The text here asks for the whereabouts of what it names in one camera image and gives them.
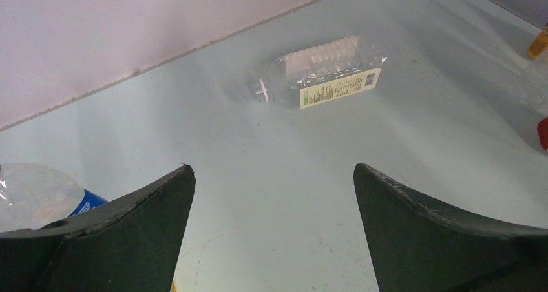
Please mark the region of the red gold label tea bottle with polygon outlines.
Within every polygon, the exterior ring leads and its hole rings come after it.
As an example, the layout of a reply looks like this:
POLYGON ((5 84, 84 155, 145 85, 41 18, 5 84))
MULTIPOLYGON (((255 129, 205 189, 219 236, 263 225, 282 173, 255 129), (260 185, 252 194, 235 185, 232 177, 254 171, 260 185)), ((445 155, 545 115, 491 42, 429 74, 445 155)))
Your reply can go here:
POLYGON ((544 151, 548 150, 548 117, 540 120, 536 128, 539 144, 544 151))

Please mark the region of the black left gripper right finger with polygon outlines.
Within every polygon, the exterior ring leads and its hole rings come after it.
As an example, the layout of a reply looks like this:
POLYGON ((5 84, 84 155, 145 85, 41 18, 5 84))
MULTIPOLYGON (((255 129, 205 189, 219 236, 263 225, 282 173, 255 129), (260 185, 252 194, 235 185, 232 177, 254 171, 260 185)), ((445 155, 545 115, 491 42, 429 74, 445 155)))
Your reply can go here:
POLYGON ((381 291, 546 291, 547 230, 450 205, 355 166, 357 204, 381 291))

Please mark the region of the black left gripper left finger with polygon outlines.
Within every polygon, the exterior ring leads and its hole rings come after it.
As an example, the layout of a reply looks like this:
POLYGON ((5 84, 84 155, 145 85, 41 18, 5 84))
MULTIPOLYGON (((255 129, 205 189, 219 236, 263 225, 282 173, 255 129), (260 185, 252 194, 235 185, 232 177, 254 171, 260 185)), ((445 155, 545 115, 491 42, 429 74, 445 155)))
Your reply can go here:
POLYGON ((1 290, 169 291, 195 185, 182 165, 85 213, 1 233, 1 290))

